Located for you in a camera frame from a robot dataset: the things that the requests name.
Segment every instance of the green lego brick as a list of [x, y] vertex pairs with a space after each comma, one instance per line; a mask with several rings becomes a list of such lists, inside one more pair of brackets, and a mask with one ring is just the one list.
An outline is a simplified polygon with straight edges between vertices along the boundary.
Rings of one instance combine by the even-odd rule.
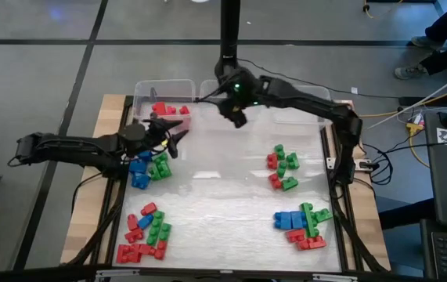
[[282, 183], [284, 191], [288, 191], [289, 189], [298, 186], [298, 181], [293, 176], [288, 177], [286, 180], [283, 180]]
[[284, 177], [284, 173], [286, 173], [286, 168], [287, 168], [287, 163], [286, 163], [285, 161], [281, 161], [281, 162], [279, 163], [278, 168], [277, 168], [277, 175], [278, 175], [280, 178], [283, 178], [283, 177]]
[[149, 169], [148, 169], [148, 173], [150, 174], [150, 178], [152, 180], [161, 180], [162, 176], [160, 176], [160, 172], [159, 169], [157, 168], [157, 166], [155, 164], [153, 164]]
[[316, 222], [323, 222], [323, 221], [326, 221], [328, 219], [332, 219], [333, 218], [333, 214], [327, 208], [323, 208], [320, 211], [314, 212], [314, 216], [313, 217], [316, 220]]
[[159, 165], [163, 161], [168, 161], [168, 154], [166, 152], [163, 152], [153, 159], [153, 163], [155, 163], [156, 165]]
[[300, 163], [298, 162], [298, 157], [296, 153], [291, 153], [286, 157], [287, 167], [289, 169], [298, 169], [300, 167]]
[[273, 149], [277, 153], [277, 159], [279, 161], [286, 159], [286, 153], [284, 153], [284, 146], [282, 144], [276, 145]]
[[162, 226], [162, 221], [164, 220], [164, 213], [162, 211], [156, 211], [153, 213], [152, 227], [148, 233], [148, 238], [146, 238], [146, 243], [150, 246], [155, 246], [157, 238], [159, 237], [160, 227]]
[[166, 161], [162, 161], [160, 164], [158, 164], [157, 169], [159, 170], [160, 177], [162, 179], [171, 176], [171, 169], [169, 169], [168, 163]]
[[315, 227], [317, 226], [317, 221], [312, 218], [312, 209], [314, 206], [310, 203], [303, 203], [300, 205], [300, 209], [305, 213], [307, 219], [307, 237], [317, 237], [319, 235], [319, 230]]
[[171, 233], [171, 224], [162, 223], [162, 227], [160, 228], [159, 233], [159, 240], [168, 240], [170, 233]]

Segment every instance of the wooden table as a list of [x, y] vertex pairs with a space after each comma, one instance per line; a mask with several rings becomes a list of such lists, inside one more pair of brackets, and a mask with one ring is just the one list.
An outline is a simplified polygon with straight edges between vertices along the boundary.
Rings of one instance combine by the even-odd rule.
[[[96, 121], [93, 137], [99, 137], [106, 134], [114, 134], [119, 129], [119, 124], [124, 108], [125, 95], [105, 95], [99, 110], [98, 120]], [[326, 130], [327, 140], [330, 152], [334, 152], [334, 142], [332, 132]], [[358, 147], [355, 148], [354, 158], [364, 158], [364, 153]], [[82, 179], [86, 179], [96, 174], [95, 168], [85, 168]], [[355, 177], [371, 183], [369, 175], [364, 172], [356, 172]], [[85, 245], [90, 236], [95, 232], [98, 226], [99, 214], [103, 204], [106, 179], [98, 178], [79, 190], [75, 201], [75, 208], [70, 226], [68, 228], [67, 239], [63, 247], [61, 262], [68, 262], [74, 258], [79, 250]], [[117, 196], [118, 185], [114, 187], [111, 202]], [[374, 199], [373, 191], [364, 184], [354, 182], [349, 186], [352, 209], [355, 217], [357, 233], [364, 244], [368, 247], [378, 262], [390, 269], [387, 249], [385, 247], [383, 232], [380, 227], [380, 219]], [[105, 253], [110, 238], [110, 227], [103, 236], [101, 248], [98, 257], [98, 263], [105, 262]], [[345, 249], [347, 252], [348, 268], [355, 269], [355, 259], [350, 240], [344, 233]]]

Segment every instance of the shoe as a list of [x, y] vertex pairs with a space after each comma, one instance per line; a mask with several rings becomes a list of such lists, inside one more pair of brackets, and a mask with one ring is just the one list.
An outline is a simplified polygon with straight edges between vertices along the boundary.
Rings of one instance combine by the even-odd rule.
[[415, 36], [411, 38], [411, 42], [415, 46], [432, 49], [439, 49], [444, 45], [443, 42], [435, 42], [427, 36]]
[[419, 78], [424, 74], [428, 74], [428, 72], [424, 66], [418, 63], [416, 66], [398, 67], [395, 69], [394, 74], [398, 79], [410, 79]]

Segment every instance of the clear plastic bin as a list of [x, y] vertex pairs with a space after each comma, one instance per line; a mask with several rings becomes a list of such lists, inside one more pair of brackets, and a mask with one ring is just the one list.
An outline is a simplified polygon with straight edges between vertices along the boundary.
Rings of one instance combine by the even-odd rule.
[[[213, 92], [218, 87], [218, 82], [216, 80], [206, 80], [200, 85], [199, 97], [206, 96], [207, 94]], [[319, 98], [331, 100], [330, 91], [324, 87], [311, 86], [311, 85], [295, 85], [296, 89], [315, 95]], [[248, 121], [253, 121], [253, 117], [257, 117], [258, 113], [262, 110], [262, 107], [248, 107], [244, 110]], [[323, 117], [318, 117], [314, 114], [305, 113], [304, 111], [287, 108], [269, 109], [273, 114], [273, 121], [278, 124], [293, 124], [293, 125], [318, 125], [322, 128], [325, 125], [330, 125], [331, 121]]]
[[189, 129], [191, 122], [190, 114], [180, 114], [179, 109], [187, 106], [195, 100], [195, 83], [189, 79], [169, 79], [140, 81], [135, 87], [135, 98], [133, 101], [133, 118], [148, 118], [152, 112], [152, 105], [156, 102], [165, 102], [166, 107], [175, 107], [176, 114], [159, 115], [171, 121], [183, 121], [173, 131]]

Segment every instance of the yellow cable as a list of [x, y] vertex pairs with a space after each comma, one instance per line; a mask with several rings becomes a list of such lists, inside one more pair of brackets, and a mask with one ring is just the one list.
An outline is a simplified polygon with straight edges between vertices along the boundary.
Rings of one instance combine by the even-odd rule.
[[395, 9], [397, 7], [398, 4], [401, 4], [404, 0], [400, 0], [399, 2], [395, 3], [394, 7], [392, 7], [391, 9], [389, 9], [387, 12], [383, 12], [378, 16], [371, 16], [371, 14], [369, 13], [369, 6], [368, 9], [365, 9], [366, 11], [366, 15], [370, 18], [370, 19], [374, 19], [374, 18], [379, 18], [381, 16], [383, 16], [386, 13], [389, 13], [390, 11], [392, 11], [393, 9]]
[[[425, 104], [432, 103], [432, 102], [437, 101], [438, 99], [444, 98], [446, 96], [447, 96], [447, 93], [443, 94], [443, 95], [440, 95], [439, 97], [435, 97], [433, 99], [429, 99], [428, 101], [422, 102], [418, 106], [423, 106]], [[382, 113], [382, 114], [363, 114], [363, 115], [360, 115], [359, 117], [360, 118], [378, 118], [378, 117], [389, 116], [389, 115], [392, 115], [392, 114], [397, 114], [397, 111], [395, 110], [393, 112]]]
[[409, 132], [409, 145], [411, 146], [411, 153], [413, 153], [413, 156], [416, 158], [417, 161], [419, 161], [422, 165], [426, 166], [427, 168], [430, 167], [430, 165], [428, 165], [426, 162], [424, 162], [420, 157], [418, 157], [418, 154], [416, 153], [416, 151], [414, 150], [413, 147], [413, 135], [411, 132]]

